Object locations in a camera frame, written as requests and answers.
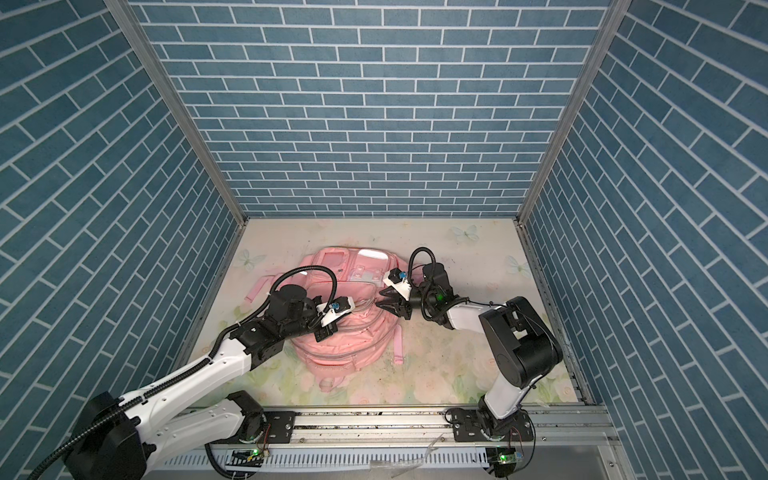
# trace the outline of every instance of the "pink backpack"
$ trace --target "pink backpack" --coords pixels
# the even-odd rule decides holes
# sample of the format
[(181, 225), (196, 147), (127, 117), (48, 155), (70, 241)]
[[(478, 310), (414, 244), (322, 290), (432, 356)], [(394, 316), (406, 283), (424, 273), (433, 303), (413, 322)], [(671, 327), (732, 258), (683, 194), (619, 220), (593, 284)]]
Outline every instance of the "pink backpack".
[[(328, 247), (304, 258), (305, 265), (327, 266), (336, 274), (336, 296), (351, 296), (355, 309), (339, 320), (339, 331), (322, 342), (314, 334), (292, 339), (296, 354), (317, 378), (320, 390), (330, 392), (344, 377), (374, 363), (395, 340), (395, 364), (402, 364), (402, 330), (398, 317), (380, 309), (375, 303), (382, 299), (384, 277), (396, 266), (406, 269), (407, 262), (392, 253), (367, 248)], [(246, 297), (253, 301), (261, 287), (271, 282), (263, 277)], [(303, 286), (307, 296), (320, 295), (328, 300), (330, 278), (322, 272), (297, 274), (284, 283)]]

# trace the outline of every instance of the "floral tabletop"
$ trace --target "floral tabletop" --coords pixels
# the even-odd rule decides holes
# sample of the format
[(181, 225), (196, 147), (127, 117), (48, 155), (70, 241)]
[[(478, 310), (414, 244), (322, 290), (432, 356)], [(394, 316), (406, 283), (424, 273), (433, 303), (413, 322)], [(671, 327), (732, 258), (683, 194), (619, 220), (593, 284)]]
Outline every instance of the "floral tabletop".
[[(210, 350), (222, 328), (261, 304), (267, 288), (252, 303), (244, 300), (259, 278), (282, 273), (305, 255), (332, 245), (388, 250), (406, 259), (414, 248), (426, 245), (445, 264), (457, 293), (496, 303), (525, 296), (547, 322), (511, 220), (251, 220), (192, 359)], [(248, 391), (265, 406), (461, 404), (476, 403), (491, 387), (498, 369), (484, 335), (448, 330), (417, 312), (400, 324), (402, 365), (393, 362), (390, 344), (375, 363), (324, 393), (286, 342), (281, 353), (203, 397), (197, 406), (212, 405), (237, 390)], [(525, 400), (575, 401), (562, 363)]]

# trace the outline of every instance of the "tiled wall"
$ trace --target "tiled wall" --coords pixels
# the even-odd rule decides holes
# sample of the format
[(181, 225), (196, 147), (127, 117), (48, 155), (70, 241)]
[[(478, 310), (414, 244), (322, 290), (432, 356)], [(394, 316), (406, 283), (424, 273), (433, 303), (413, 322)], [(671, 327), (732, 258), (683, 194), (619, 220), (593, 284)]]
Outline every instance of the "tiled wall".
[(530, 222), (641, 478), (768, 478), (768, 4), (634, 0)]
[(234, 229), (101, 0), (28, 3), (0, 1), (3, 479), (169, 371)]
[(511, 217), (608, 0), (257, 3), (131, 3), (250, 216)]

